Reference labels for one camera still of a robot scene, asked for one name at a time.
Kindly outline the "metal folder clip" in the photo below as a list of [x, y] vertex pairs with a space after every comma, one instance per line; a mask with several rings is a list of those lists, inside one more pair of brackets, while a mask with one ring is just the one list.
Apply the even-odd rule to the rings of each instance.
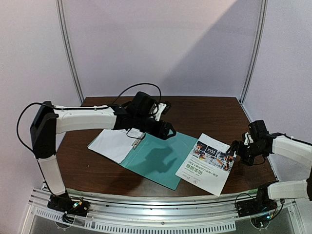
[[135, 149], [145, 138], [145, 136], [136, 138], [135, 141], [132, 143], [132, 148]]

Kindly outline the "colourful printed brochure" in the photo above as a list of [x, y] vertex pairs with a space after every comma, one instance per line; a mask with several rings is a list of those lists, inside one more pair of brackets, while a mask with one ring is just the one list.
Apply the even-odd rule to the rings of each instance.
[[176, 172], [179, 178], [220, 196], [236, 160], [230, 145], [201, 134]]

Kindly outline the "white printed text sheets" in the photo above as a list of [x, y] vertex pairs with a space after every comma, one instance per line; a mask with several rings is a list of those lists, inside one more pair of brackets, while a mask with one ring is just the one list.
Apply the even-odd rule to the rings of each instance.
[[138, 129], [103, 130], [89, 145], [88, 149], [108, 159], [121, 163], [133, 149], [136, 138], [145, 136]]

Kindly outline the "teal file folder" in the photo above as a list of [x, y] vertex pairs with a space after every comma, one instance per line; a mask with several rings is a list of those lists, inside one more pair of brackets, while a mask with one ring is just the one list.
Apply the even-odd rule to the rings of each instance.
[[176, 172], [196, 141], [196, 138], [182, 133], [167, 140], [145, 134], [143, 141], [118, 164], [166, 188], [176, 190], [180, 182]]

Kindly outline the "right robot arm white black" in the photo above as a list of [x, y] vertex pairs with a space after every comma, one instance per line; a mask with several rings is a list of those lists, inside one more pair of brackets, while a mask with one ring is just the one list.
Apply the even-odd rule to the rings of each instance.
[[[248, 166], [254, 165], [257, 156], [267, 158], [271, 154], [280, 155], [296, 161], [308, 168], [312, 167], [312, 145], [294, 139], [283, 133], [269, 133], [263, 120], [256, 120], [248, 125], [249, 131], [244, 133], [241, 141], [233, 141], [226, 154], [238, 156]], [[278, 199], [312, 199], [312, 177], [298, 181], [270, 182], [257, 189], [255, 199], [247, 203], [238, 202], [238, 210], [261, 213], [276, 207]]]

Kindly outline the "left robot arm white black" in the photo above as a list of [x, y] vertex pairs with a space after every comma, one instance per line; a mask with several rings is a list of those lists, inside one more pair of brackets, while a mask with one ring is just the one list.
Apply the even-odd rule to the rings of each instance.
[[170, 103], [162, 103], [141, 91], [122, 105], [63, 107], [54, 106], [49, 101], [42, 103], [31, 124], [30, 135], [33, 154], [47, 187], [54, 196], [53, 203], [63, 212], [69, 211], [73, 206], [71, 198], [66, 196], [67, 191], [57, 162], [57, 134], [91, 129], [135, 128], [167, 140], [176, 135], [172, 124], [161, 120], [161, 116], [170, 107]]

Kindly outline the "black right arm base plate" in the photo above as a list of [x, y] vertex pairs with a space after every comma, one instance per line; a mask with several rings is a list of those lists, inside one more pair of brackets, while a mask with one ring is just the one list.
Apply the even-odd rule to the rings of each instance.
[[[238, 201], [238, 197], [241, 195], [248, 195], [249, 199]], [[252, 215], [266, 215], [266, 219], [270, 220], [276, 216], [282, 209], [285, 203], [285, 199], [280, 199], [281, 208], [278, 210], [278, 204], [276, 200], [267, 200], [262, 203], [256, 198], [250, 196], [247, 193], [239, 194], [235, 201], [234, 207], [237, 209], [239, 217], [246, 217]]]

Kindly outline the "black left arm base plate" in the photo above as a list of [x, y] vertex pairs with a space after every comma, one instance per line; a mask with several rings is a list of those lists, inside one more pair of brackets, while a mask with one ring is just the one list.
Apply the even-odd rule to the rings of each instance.
[[47, 207], [49, 209], [67, 213], [68, 215], [78, 215], [86, 217], [91, 203], [83, 198], [70, 198], [68, 194], [50, 195]]

